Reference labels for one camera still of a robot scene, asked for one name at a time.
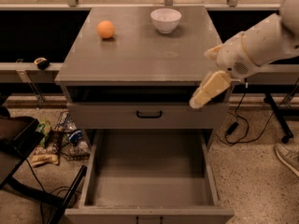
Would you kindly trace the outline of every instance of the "sneaker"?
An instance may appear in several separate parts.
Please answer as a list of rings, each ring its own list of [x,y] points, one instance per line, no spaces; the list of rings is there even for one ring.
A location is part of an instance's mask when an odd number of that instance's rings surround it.
[[[276,145],[278,158],[299,176],[299,152],[288,150],[281,144]]]

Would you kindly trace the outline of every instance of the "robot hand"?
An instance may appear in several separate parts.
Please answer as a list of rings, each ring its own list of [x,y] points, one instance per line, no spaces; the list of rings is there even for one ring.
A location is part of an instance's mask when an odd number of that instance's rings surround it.
[[[283,0],[280,16],[276,13],[205,52],[220,71],[207,74],[189,104],[201,108],[226,91],[232,78],[244,79],[265,64],[299,56],[299,0]]]

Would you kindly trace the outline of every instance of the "black tape roll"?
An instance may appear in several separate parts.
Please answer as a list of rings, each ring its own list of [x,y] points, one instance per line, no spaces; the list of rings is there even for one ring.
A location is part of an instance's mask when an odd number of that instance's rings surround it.
[[[50,63],[46,58],[40,57],[35,60],[35,64],[37,65],[38,69],[44,70],[46,69]]]

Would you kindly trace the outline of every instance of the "shoe sole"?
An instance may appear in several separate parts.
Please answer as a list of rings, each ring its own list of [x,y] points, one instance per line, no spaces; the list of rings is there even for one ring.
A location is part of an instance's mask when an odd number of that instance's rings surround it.
[[[277,148],[275,148],[275,150],[278,155],[278,158],[299,177],[299,171],[297,171],[295,168],[293,168],[291,165],[289,165],[283,158],[280,157],[280,154],[279,154]]]

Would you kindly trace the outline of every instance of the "gray cabinet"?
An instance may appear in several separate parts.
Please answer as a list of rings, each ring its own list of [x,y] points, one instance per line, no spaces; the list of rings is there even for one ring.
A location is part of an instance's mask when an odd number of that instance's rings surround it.
[[[92,155],[74,223],[225,223],[207,151],[229,92],[194,110],[189,100],[216,70],[203,53],[220,40],[204,7],[169,35],[150,23],[156,7],[95,7],[56,77]],[[111,20],[113,39],[96,24]]]

